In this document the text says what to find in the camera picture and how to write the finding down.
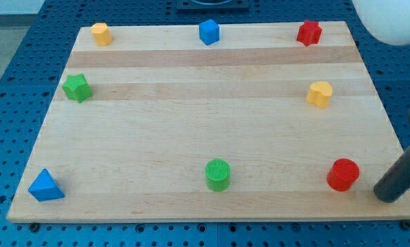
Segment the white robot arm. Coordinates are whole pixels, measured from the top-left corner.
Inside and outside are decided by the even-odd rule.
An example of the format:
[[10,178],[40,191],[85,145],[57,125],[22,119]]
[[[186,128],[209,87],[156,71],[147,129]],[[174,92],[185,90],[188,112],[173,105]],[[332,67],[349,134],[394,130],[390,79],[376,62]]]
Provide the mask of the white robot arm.
[[375,39],[410,45],[410,0],[352,0],[359,19]]

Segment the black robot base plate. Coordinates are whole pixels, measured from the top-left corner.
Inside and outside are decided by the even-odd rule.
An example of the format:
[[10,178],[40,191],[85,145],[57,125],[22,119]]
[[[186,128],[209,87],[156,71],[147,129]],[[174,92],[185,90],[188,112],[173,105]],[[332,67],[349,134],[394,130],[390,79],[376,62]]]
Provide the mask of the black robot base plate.
[[176,0],[176,9],[189,10],[248,10],[248,0]]

